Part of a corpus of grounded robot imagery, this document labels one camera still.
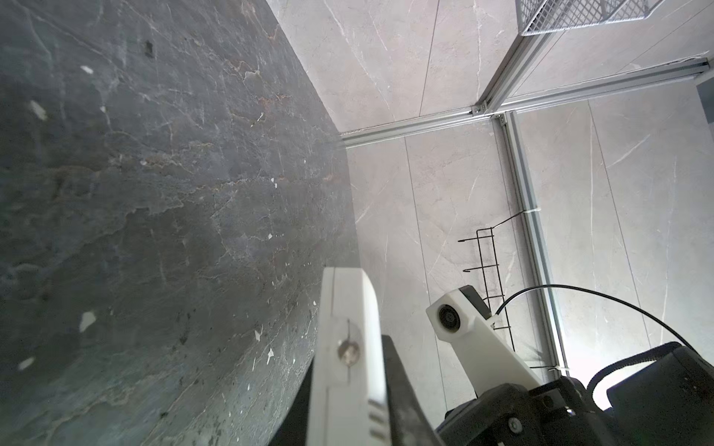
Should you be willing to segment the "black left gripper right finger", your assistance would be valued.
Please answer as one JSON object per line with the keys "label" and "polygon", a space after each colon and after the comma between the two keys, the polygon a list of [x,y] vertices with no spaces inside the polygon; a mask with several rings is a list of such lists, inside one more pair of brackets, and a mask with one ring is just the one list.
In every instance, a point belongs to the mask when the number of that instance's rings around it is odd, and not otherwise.
{"label": "black left gripper right finger", "polygon": [[390,336],[381,336],[392,445],[443,445],[425,416]]}

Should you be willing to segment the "white remote control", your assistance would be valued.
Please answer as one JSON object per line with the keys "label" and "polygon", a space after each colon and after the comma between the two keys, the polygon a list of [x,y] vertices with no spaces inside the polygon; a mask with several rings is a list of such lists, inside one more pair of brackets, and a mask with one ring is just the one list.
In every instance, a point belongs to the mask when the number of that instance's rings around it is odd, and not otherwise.
{"label": "white remote control", "polygon": [[324,269],[307,443],[392,443],[379,304],[360,268]]}

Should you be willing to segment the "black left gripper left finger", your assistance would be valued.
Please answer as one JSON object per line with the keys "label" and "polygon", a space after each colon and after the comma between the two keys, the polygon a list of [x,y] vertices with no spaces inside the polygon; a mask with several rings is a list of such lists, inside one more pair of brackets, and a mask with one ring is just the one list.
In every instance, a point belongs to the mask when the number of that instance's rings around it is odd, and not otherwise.
{"label": "black left gripper left finger", "polygon": [[305,446],[307,441],[312,390],[312,363],[308,367],[279,429],[274,433],[269,446]]}

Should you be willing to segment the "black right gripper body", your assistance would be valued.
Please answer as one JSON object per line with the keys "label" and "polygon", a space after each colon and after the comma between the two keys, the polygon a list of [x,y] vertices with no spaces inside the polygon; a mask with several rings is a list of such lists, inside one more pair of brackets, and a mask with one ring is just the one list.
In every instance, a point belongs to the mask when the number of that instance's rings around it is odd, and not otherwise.
{"label": "black right gripper body", "polygon": [[576,379],[527,390],[504,384],[451,410],[436,432],[446,445],[612,445],[614,434]]}

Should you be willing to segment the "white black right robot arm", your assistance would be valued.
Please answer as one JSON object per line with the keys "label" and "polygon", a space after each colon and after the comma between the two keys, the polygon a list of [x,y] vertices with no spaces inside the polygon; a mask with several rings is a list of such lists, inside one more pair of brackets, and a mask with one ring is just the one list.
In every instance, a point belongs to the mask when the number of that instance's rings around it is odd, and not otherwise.
{"label": "white black right robot arm", "polygon": [[710,445],[713,367],[669,342],[587,385],[500,385],[448,412],[436,432],[446,445]]}

